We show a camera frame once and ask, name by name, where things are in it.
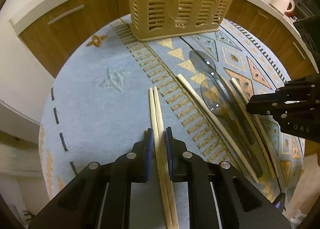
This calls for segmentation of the clear plastic spoon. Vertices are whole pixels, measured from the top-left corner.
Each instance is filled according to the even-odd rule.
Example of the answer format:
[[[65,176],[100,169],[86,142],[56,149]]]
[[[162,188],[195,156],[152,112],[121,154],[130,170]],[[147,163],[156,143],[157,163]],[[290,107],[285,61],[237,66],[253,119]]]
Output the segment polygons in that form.
[[[236,117],[239,119],[240,125],[242,126],[248,140],[250,141],[251,147],[255,143],[255,140],[249,137],[250,133],[248,129],[243,127],[241,122],[244,121],[244,115],[240,112],[240,107],[236,105],[235,100],[232,98],[230,89],[227,88],[226,83],[222,81],[221,77],[217,74],[213,59],[205,52],[199,50],[191,50],[189,52],[189,59],[199,72],[202,72],[204,75],[206,75],[206,80],[212,80],[212,82],[217,86],[217,89],[221,92],[224,99],[229,102]]]
[[[212,80],[204,80],[200,85],[201,95],[204,102],[210,111],[225,120],[229,130],[236,137],[236,145],[238,146],[241,156],[248,162],[250,168],[253,170],[255,176],[260,178],[263,175],[263,169],[250,148],[250,141],[248,140],[239,119],[236,117],[229,102],[224,99],[221,92]]]

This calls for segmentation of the patterned blue round mat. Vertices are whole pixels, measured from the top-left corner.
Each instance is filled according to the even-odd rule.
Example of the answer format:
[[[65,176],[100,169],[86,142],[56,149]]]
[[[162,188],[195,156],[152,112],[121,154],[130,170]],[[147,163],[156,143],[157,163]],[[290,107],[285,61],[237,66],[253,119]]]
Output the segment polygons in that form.
[[[164,123],[205,160],[239,157],[204,110],[178,83],[182,74],[195,91],[206,79],[189,59],[207,53],[217,72],[235,78],[245,95],[273,92],[289,80],[274,53],[253,34],[224,20],[213,33],[141,43],[125,16],[99,33],[100,47],[81,45],[56,77],[43,112],[39,147],[48,194],[56,196],[87,164],[108,164],[128,152],[151,126],[150,87],[157,87]]]

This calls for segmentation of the beige plastic utensil basket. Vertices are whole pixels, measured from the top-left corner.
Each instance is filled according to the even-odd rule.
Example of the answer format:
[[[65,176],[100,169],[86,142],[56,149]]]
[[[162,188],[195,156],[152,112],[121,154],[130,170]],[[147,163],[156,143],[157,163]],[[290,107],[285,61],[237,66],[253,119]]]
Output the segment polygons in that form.
[[[134,37],[139,41],[215,32],[233,0],[129,0]]]

